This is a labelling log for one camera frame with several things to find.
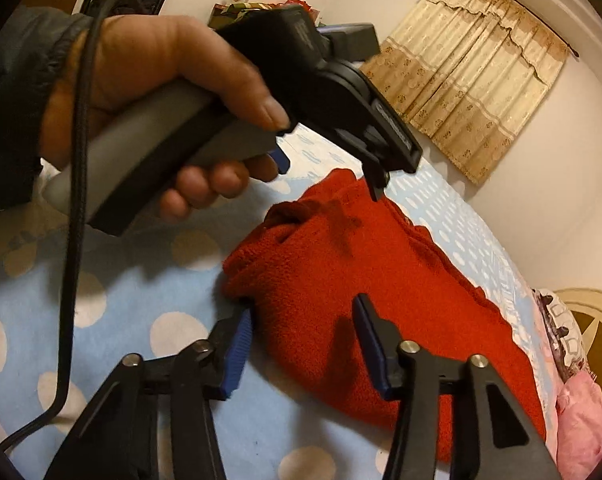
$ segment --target pink fabric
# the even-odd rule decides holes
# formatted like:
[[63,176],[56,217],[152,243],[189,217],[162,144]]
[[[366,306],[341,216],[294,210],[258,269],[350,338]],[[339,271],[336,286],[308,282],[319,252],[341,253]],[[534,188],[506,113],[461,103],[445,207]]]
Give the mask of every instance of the pink fabric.
[[581,370],[556,400],[559,413],[556,465],[563,480],[585,480],[602,458],[602,392]]

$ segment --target pillow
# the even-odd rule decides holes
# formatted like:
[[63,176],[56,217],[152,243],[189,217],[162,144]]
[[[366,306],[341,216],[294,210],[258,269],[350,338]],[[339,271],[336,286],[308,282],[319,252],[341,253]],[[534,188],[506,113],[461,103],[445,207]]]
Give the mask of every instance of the pillow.
[[596,380],[596,376],[590,371],[577,321],[568,307],[547,288],[534,290],[534,299],[541,311],[554,363],[563,382],[581,370]]
[[556,465],[563,480],[586,480],[602,459],[602,392],[581,370],[569,378],[556,401],[559,449]]

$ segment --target blue polka dot bedsheet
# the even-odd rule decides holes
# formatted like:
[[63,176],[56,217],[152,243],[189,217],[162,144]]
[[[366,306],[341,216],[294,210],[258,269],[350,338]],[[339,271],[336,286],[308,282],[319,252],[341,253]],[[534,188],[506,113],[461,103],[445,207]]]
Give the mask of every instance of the blue polka dot bedsheet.
[[[174,354],[207,336],[231,303],[220,294],[222,260],[271,205],[297,199],[333,168],[360,164],[300,126],[280,140],[289,173],[254,182],[238,199],[219,199],[179,226],[146,216],[122,238],[88,229],[79,279],[72,384],[57,423],[21,443],[11,459],[40,480],[76,416],[128,352]],[[0,440],[48,407],[56,386],[58,297],[65,217],[40,197],[0,212]],[[487,225],[426,162],[395,174],[386,190],[413,222],[427,227],[450,260],[498,305],[529,356],[556,450],[556,382],[545,329],[529,287]],[[213,406],[230,480],[380,479],[391,435],[347,418],[306,394],[256,346],[241,385]],[[161,477],[172,478],[169,427],[159,421]],[[437,478],[446,478],[437,466]]]

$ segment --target clamp jaw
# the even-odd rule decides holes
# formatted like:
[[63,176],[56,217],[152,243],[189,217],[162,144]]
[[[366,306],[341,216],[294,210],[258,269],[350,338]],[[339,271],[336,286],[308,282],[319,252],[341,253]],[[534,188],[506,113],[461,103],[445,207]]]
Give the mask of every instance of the clamp jaw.
[[175,480],[225,480],[209,401],[238,387],[252,342],[241,308],[175,356],[124,356],[73,425],[45,480],[159,480],[158,395],[170,396]]
[[488,359],[432,355],[405,340],[366,294],[352,304],[356,336],[374,388],[398,400],[383,480],[434,478],[438,396],[452,395],[450,480],[561,480],[545,443]]

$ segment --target sleeve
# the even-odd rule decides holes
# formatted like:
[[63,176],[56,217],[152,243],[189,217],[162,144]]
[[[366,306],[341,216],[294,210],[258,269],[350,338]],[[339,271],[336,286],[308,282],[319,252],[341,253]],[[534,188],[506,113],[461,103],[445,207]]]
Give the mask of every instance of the sleeve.
[[41,170],[40,123],[55,80],[91,19],[19,7],[0,32],[0,209],[28,202]]

